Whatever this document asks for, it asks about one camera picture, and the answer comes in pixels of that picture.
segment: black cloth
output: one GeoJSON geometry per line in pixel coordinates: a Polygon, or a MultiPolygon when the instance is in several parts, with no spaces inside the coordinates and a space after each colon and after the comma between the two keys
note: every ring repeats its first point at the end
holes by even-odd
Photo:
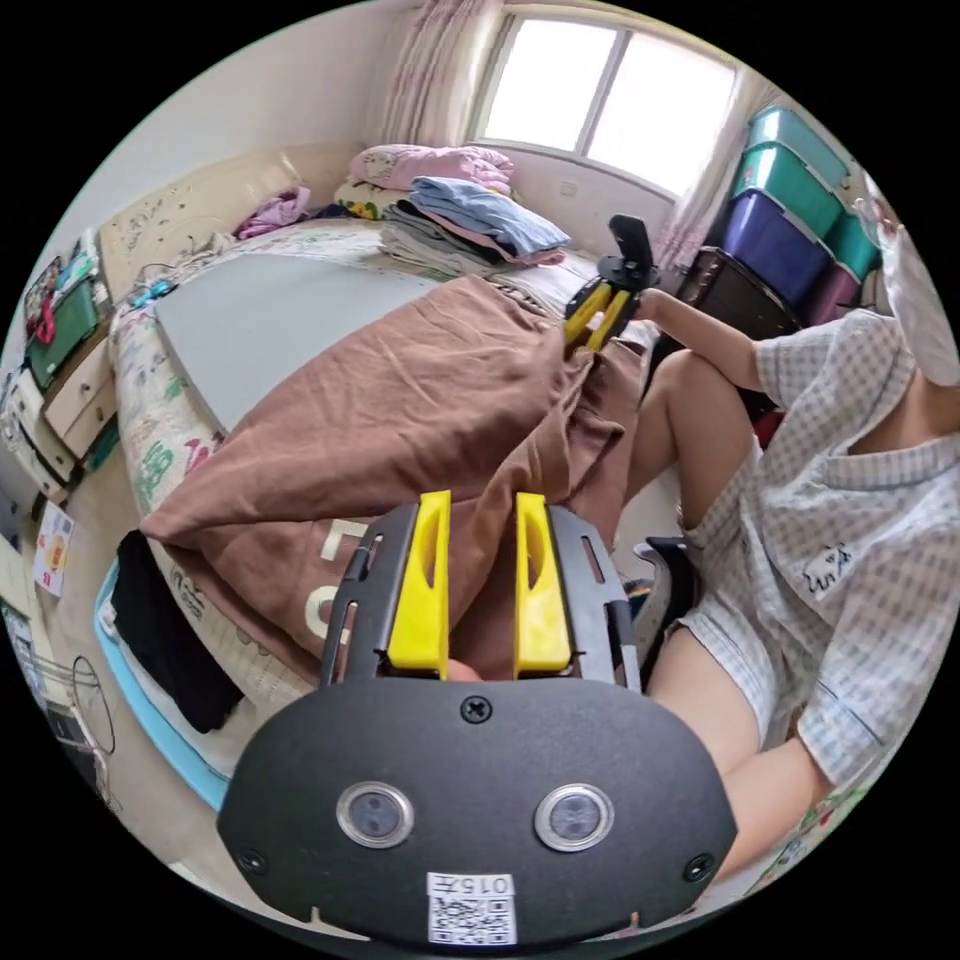
{"type": "MultiPolygon", "coordinates": [[[[177,606],[139,530],[123,538],[117,559],[112,599],[117,633],[190,726],[199,733],[219,730],[243,694],[177,606]]],[[[198,599],[191,610],[198,610],[198,599]]]]}
{"type": "MultiPolygon", "coordinates": [[[[398,200],[397,209],[402,210],[404,213],[409,214],[411,217],[417,217],[420,220],[423,220],[425,223],[429,223],[431,227],[435,230],[443,230],[444,233],[450,234],[451,237],[454,237],[457,243],[462,243],[469,247],[476,256],[478,256],[484,263],[489,263],[491,267],[499,266],[501,263],[506,263],[503,257],[497,253],[492,247],[484,247],[482,244],[476,243],[473,240],[470,240],[467,237],[461,237],[459,234],[452,234],[447,230],[443,224],[437,223],[436,220],[431,220],[423,211],[418,207],[415,207],[409,200],[398,200]]],[[[500,249],[505,250],[510,254],[511,257],[517,255],[516,247],[510,243],[501,243],[500,249]]]]}

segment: pink pillow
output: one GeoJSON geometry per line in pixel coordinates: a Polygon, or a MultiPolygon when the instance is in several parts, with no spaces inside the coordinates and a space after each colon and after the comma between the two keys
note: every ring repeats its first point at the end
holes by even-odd
{"type": "Polygon", "coordinates": [[[449,177],[510,192],[513,163],[486,147],[420,147],[394,143],[370,147],[350,161],[350,174],[386,190],[411,190],[415,177],[449,177]]]}

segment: black metal plate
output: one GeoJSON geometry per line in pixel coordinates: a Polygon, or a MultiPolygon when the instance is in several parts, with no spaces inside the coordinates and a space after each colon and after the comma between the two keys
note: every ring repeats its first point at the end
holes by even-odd
{"type": "MultiPolygon", "coordinates": [[[[428,872],[511,874],[516,947],[644,926],[696,900],[685,867],[719,865],[736,835],[705,749],[646,697],[588,680],[441,683],[379,678],[328,687],[285,708],[241,757],[218,820],[247,882],[277,910],[410,947],[428,943],[428,872]],[[493,711],[469,724],[471,695],[493,711]],[[412,801],[400,846],[349,840],[335,816],[348,786],[379,780],[412,801]],[[596,847],[557,853],[533,830],[551,790],[589,783],[613,801],[596,847]]],[[[431,944],[432,951],[442,947],[431,944]]],[[[457,949],[463,952],[463,946],[457,949]]]]}

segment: drawer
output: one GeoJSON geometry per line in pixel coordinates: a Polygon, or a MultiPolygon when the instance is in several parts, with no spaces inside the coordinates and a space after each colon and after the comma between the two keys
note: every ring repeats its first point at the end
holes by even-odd
{"type": "Polygon", "coordinates": [[[105,383],[63,434],[63,442],[78,460],[87,455],[94,440],[117,412],[117,395],[111,382],[105,383]]]}
{"type": "Polygon", "coordinates": [[[83,358],[76,370],[69,374],[56,395],[48,400],[44,415],[54,432],[65,437],[74,421],[93,402],[94,397],[109,380],[110,356],[107,352],[107,340],[104,338],[83,358]]]}
{"type": "Polygon", "coordinates": [[[29,444],[40,452],[49,464],[49,471],[66,483],[76,466],[73,456],[40,416],[43,398],[29,370],[24,370],[10,391],[10,406],[19,421],[19,427],[29,444]]]}
{"type": "Polygon", "coordinates": [[[51,502],[61,504],[67,498],[66,489],[40,462],[36,453],[25,443],[17,448],[17,460],[27,475],[37,485],[37,489],[51,502]]]}

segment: purple cloth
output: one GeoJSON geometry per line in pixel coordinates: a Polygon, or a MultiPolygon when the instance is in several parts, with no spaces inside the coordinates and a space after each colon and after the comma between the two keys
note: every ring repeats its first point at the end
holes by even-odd
{"type": "Polygon", "coordinates": [[[253,216],[247,217],[234,230],[238,240],[248,240],[264,233],[279,230],[281,227],[296,223],[307,211],[310,203],[310,190],[307,187],[295,187],[268,200],[253,216]]]}

